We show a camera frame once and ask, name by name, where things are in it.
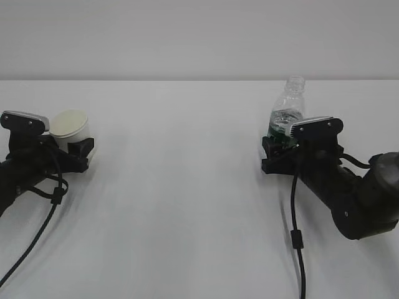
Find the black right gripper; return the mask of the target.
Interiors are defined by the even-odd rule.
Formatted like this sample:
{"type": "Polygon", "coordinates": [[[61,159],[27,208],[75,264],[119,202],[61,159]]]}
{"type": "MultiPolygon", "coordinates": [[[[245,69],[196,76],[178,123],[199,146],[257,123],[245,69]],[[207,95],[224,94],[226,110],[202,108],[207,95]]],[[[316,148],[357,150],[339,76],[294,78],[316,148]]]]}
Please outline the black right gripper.
{"type": "Polygon", "coordinates": [[[342,177],[339,158],[344,148],[336,137],[302,140],[289,145],[264,136],[262,147],[266,157],[261,168],[266,174],[292,176],[299,173],[301,180],[311,185],[339,181],[342,177]]]}

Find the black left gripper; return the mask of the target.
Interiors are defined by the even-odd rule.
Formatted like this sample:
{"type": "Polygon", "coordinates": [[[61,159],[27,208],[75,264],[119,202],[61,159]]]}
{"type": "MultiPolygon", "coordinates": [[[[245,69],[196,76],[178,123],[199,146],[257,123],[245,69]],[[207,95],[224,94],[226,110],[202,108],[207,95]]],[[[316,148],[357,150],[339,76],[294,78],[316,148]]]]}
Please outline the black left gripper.
{"type": "Polygon", "coordinates": [[[55,173],[83,173],[94,155],[95,140],[68,143],[62,151],[50,135],[27,136],[10,133],[6,156],[7,178],[31,178],[55,173]]]}

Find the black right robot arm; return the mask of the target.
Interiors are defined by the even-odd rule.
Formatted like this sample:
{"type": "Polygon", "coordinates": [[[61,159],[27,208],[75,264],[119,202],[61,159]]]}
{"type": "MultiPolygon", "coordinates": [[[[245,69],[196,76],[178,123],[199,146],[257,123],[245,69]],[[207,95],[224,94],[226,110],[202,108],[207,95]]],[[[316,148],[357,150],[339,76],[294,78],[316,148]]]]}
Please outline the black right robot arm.
{"type": "Polygon", "coordinates": [[[329,208],[346,238],[360,240],[397,226],[397,152],[377,154],[362,165],[344,153],[336,137],[284,148],[265,136],[262,147],[267,155],[262,170],[302,181],[329,208]]]}

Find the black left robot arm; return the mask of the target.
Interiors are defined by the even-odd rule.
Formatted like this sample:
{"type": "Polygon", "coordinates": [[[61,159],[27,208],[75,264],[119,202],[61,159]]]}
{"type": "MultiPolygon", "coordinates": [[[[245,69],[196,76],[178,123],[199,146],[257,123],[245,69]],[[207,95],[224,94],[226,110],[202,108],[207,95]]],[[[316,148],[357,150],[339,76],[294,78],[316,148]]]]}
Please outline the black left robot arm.
{"type": "Polygon", "coordinates": [[[91,137],[68,143],[68,153],[60,149],[50,135],[12,133],[9,153],[1,162],[1,213],[27,191],[60,204],[69,190],[64,174],[88,170],[94,145],[91,137]]]}

